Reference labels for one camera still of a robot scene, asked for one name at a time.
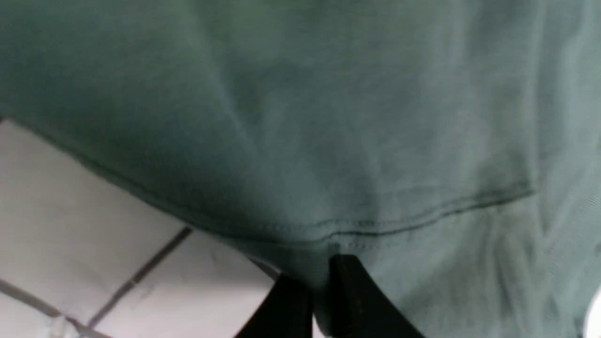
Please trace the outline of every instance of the stitching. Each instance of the stitching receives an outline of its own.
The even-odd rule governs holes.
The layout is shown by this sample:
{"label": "stitching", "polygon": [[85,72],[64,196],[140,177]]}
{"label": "stitching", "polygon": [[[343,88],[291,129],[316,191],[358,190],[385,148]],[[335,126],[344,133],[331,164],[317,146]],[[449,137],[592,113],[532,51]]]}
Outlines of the stitching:
{"label": "stitching", "polygon": [[[202,212],[190,205],[179,203],[178,201],[172,200],[168,197],[165,197],[157,192],[150,190],[146,186],[144,186],[138,182],[135,182],[135,181],[129,179],[128,177],[123,176],[119,172],[105,167],[104,165],[95,161],[94,159],[90,158],[89,156],[75,150],[73,147],[67,146],[66,143],[59,141],[58,139],[56,139],[56,138],[50,136],[49,134],[47,134],[46,132],[44,132],[42,129],[37,128],[35,126],[35,123],[30,123],[30,121],[23,121],[21,119],[16,120],[16,122],[18,124],[24,125],[28,129],[34,131],[36,134],[38,134],[42,138],[48,140],[49,142],[55,144],[59,148],[67,151],[68,153],[71,153],[76,158],[78,158],[81,162],[84,162],[85,164],[87,164],[87,166],[89,166],[90,169],[96,171],[97,173],[101,174],[105,178],[107,178],[107,179],[112,178],[112,180],[114,180],[114,181],[117,181],[117,182],[120,182],[120,183],[123,183],[123,184],[129,186],[130,189],[140,193],[142,195],[142,196],[140,196],[140,197],[142,197],[142,199],[146,200],[146,202],[148,202],[150,204],[153,204],[153,205],[159,207],[159,209],[169,209],[169,207],[174,207],[174,208],[186,211],[186,212],[193,212],[195,214],[198,214],[202,218],[205,218],[207,221],[213,222],[217,225],[220,224],[220,225],[225,225],[225,226],[252,227],[255,229],[269,229],[269,230],[275,230],[275,231],[280,231],[280,232],[291,231],[291,230],[307,231],[307,230],[314,230],[316,228],[321,228],[321,227],[326,227],[326,226],[333,226],[336,224],[356,225],[356,226],[362,226],[362,227],[411,224],[411,223],[415,223],[415,222],[419,221],[421,218],[425,218],[429,215],[435,215],[433,220],[426,220],[426,221],[421,222],[420,224],[410,226],[410,227],[404,227],[402,229],[392,229],[392,230],[388,230],[385,232],[379,232],[379,233],[375,233],[375,232],[365,232],[365,233],[364,232],[356,232],[356,233],[354,233],[359,236],[380,236],[380,235],[398,233],[400,231],[405,231],[405,230],[411,230],[413,228],[419,228],[419,227],[423,226],[423,223],[428,223],[428,224],[435,223],[437,220],[439,220],[443,217],[446,217],[448,215],[456,214],[465,209],[474,209],[475,206],[477,206],[479,204],[483,204],[483,203],[486,205],[502,204],[503,200],[506,200],[508,198],[511,199],[512,195],[526,196],[526,195],[533,194],[533,191],[532,191],[528,181],[520,181],[520,182],[514,183],[514,184],[506,187],[503,190],[486,191],[486,192],[475,194],[475,195],[472,195],[469,197],[456,198],[454,200],[443,202],[443,203],[439,204],[438,206],[426,209],[425,211],[422,211],[416,215],[412,215],[412,216],[406,217],[406,218],[400,218],[397,220],[388,220],[388,221],[367,221],[367,220],[354,221],[354,220],[344,220],[344,219],[335,219],[334,218],[334,219],[323,220],[323,221],[320,221],[317,223],[312,223],[312,224],[269,224],[269,223],[259,224],[259,223],[252,223],[250,221],[246,222],[246,221],[238,221],[238,220],[228,220],[228,219],[215,218],[215,217],[208,216],[204,212]],[[156,203],[156,201],[151,201],[151,200],[149,201],[148,197],[150,197],[151,200],[153,199],[160,203]],[[473,202],[474,206],[468,205],[468,206],[461,207],[460,204],[466,203],[466,202]],[[216,235],[226,236],[228,238],[233,238],[233,239],[234,238],[250,239],[248,237],[224,232],[223,230],[214,229],[212,227],[206,226],[206,224],[200,225],[200,224],[198,224],[198,220],[190,220],[189,217],[186,217],[184,215],[178,214],[178,217],[180,217],[181,219],[183,219],[185,221],[188,221],[189,223],[197,226],[200,229],[203,229],[208,232],[212,232]],[[330,234],[329,237],[335,236],[336,234],[351,235],[352,233],[353,232],[335,232],[333,234]],[[323,240],[323,238],[318,239],[318,240],[305,241],[304,243],[322,241],[322,240]]]}

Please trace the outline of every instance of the white tile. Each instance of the white tile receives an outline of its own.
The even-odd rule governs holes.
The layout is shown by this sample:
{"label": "white tile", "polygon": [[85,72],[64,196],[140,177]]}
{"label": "white tile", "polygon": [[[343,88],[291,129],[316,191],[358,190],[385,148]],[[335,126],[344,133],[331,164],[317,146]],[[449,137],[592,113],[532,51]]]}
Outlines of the white tile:
{"label": "white tile", "polygon": [[0,278],[85,323],[181,228],[31,133],[0,124]]}
{"label": "white tile", "polygon": [[128,338],[231,338],[272,284],[242,255],[195,232],[97,330]]}
{"label": "white tile", "polygon": [[0,293],[0,337],[39,338],[50,318]]}

